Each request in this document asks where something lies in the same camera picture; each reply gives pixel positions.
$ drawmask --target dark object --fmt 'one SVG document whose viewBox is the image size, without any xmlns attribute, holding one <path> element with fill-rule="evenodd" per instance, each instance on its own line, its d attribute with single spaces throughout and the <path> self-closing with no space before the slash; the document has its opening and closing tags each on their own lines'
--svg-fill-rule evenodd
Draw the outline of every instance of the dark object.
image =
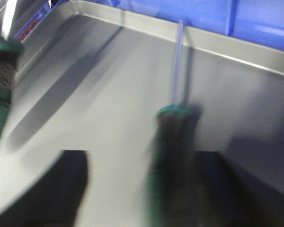
<svg viewBox="0 0 284 227">
<path fill-rule="evenodd" d="M 250 204 L 219 152 L 196 152 L 196 163 L 207 195 L 222 227 L 256 227 Z"/>
<path fill-rule="evenodd" d="M 84 151 L 64 151 L 26 194 L 0 215 L 0 227 L 72 227 L 88 181 Z"/>
</svg>

